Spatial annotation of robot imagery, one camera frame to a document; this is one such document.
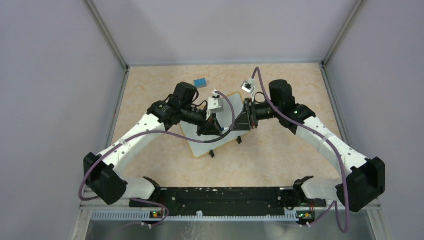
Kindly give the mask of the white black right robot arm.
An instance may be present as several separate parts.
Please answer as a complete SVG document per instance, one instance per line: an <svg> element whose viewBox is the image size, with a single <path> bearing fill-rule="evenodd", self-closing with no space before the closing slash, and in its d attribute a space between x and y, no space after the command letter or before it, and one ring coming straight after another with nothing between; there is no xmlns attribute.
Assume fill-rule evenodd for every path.
<svg viewBox="0 0 424 240"><path fill-rule="evenodd" d="M357 213L385 192L386 165L369 158L332 133L306 105L296 103L292 86L283 79L269 85L269 100L254 102L246 98L235 118L234 131L250 131L259 122L278 119L281 126L305 140L339 173L339 179L305 177L295 184L293 200L307 206L313 199L337 201Z"/></svg>

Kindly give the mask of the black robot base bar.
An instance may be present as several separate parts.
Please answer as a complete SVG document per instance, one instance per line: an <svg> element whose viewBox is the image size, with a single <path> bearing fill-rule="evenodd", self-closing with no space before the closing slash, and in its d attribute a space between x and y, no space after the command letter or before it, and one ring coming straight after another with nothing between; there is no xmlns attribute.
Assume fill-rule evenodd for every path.
<svg viewBox="0 0 424 240"><path fill-rule="evenodd" d="M167 207L171 217L267 217L283 216L295 208L326 207L323 199L307 199L293 187L160 187L150 202Z"/></svg>

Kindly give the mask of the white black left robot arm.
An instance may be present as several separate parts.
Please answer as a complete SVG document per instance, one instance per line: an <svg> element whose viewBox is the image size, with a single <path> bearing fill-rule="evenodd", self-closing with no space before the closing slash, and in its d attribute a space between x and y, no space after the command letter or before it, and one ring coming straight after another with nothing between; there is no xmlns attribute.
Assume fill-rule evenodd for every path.
<svg viewBox="0 0 424 240"><path fill-rule="evenodd" d="M218 90L200 109L194 104L199 97L198 89L187 82L176 85L166 99L154 102L141 119L124 136L100 153L90 152L83 159L83 180L79 189L82 201L97 198L107 205L121 198L138 198L147 206L160 202L160 193L154 183L146 178L124 179L123 171L135 157L160 135L169 135L189 142L212 144L225 138L229 131L219 125L216 113L222 110L227 97ZM215 136L212 140L197 140L169 130L181 122L197 127L199 136Z"/></svg>

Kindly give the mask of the blue lego brick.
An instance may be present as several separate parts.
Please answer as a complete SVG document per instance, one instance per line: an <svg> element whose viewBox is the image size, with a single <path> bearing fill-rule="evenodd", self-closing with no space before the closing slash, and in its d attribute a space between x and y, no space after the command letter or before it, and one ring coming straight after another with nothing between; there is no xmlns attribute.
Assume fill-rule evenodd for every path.
<svg viewBox="0 0 424 240"><path fill-rule="evenodd" d="M193 83L196 88L205 88L208 85L205 78L195 79Z"/></svg>

